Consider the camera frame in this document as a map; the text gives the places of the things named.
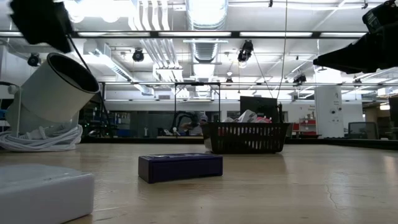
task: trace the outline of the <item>wire basket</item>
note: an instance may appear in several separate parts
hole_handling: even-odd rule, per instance
[[[215,154],[277,153],[284,147],[290,123],[207,123],[205,146]]]

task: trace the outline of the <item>person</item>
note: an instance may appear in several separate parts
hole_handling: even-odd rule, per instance
[[[202,130],[201,130],[201,126],[206,124],[208,121],[208,118],[205,114],[203,114],[202,116],[200,116],[200,120],[199,120],[199,125],[196,127],[192,127],[191,122],[189,123],[185,123],[181,125],[181,128],[189,130],[189,134],[191,136],[201,136],[203,135]]]

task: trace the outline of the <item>white cable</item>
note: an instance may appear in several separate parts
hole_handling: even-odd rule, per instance
[[[72,129],[61,129],[46,134],[50,129],[39,129],[18,138],[10,131],[0,133],[0,147],[14,152],[60,152],[76,149],[80,143],[83,128],[78,125]]]

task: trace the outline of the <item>dark blue box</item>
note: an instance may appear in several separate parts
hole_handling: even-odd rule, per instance
[[[138,175],[149,184],[223,175],[223,157],[202,153],[147,155],[138,158]]]

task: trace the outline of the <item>table surface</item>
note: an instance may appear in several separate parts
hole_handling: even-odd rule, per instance
[[[0,152],[0,165],[41,163],[95,175],[94,212],[68,224],[396,223],[398,153],[286,145],[281,154],[224,156],[224,176],[147,184],[145,154],[202,145],[80,144],[78,150]]]

